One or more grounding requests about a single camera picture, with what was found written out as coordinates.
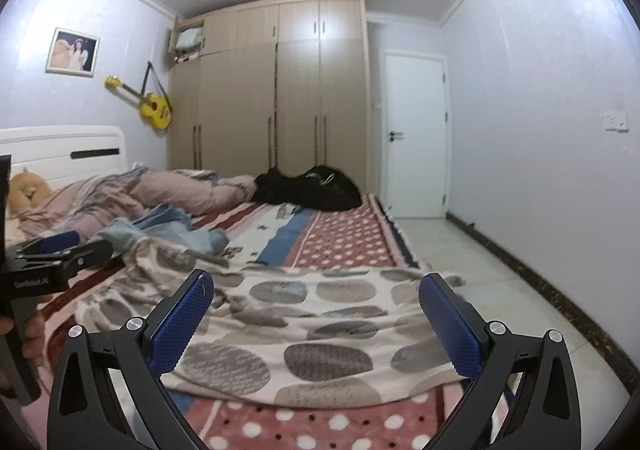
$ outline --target black bag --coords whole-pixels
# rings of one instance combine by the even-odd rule
[[[358,187],[331,166],[314,166],[297,177],[287,177],[277,168],[255,179],[254,201],[279,205],[291,203],[321,211],[345,211],[362,205]]]

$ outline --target door handle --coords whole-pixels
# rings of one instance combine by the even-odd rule
[[[327,152],[327,148],[326,148],[326,122],[327,122],[327,119],[326,119],[326,116],[324,116],[324,145],[322,145],[322,146],[324,146],[324,164],[328,165],[329,164],[329,159],[328,159],[327,154],[326,154],[326,152]]]
[[[318,166],[318,116],[314,118],[314,163]]]
[[[196,145],[196,128],[197,125],[193,125],[193,132],[191,133],[191,148],[193,149],[193,169],[198,169],[198,158],[197,158],[197,150],[198,146]]]
[[[267,148],[269,151],[269,168],[271,168],[272,152],[271,152],[271,117],[267,119]]]
[[[198,125],[198,168],[202,170],[202,125]]]
[[[404,139],[404,132],[389,132],[389,143],[393,143],[393,141],[398,141],[399,139]]]

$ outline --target tiled floor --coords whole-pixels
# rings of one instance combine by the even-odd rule
[[[463,276],[457,290],[486,320],[501,320],[518,334],[560,331],[569,349],[580,399],[582,450],[593,450],[629,395],[587,340],[532,287],[495,256],[444,220],[404,220],[400,226],[415,254],[438,271]]]

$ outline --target wardrobe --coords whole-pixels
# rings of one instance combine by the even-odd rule
[[[176,64],[171,168],[299,175],[316,164],[369,188],[365,0],[261,0],[177,20],[204,27]]]

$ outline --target screw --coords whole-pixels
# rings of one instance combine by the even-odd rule
[[[559,343],[562,341],[562,335],[556,330],[549,331],[549,338],[551,338],[556,343]]]
[[[137,331],[142,327],[143,321],[142,318],[132,318],[127,322],[127,329],[129,331]]]
[[[502,324],[500,322],[491,322],[489,324],[489,330],[494,335],[503,335],[503,334],[505,334],[505,332],[507,332],[507,328],[504,326],[504,324]]]
[[[69,329],[69,336],[78,338],[82,334],[82,325],[74,325]]]

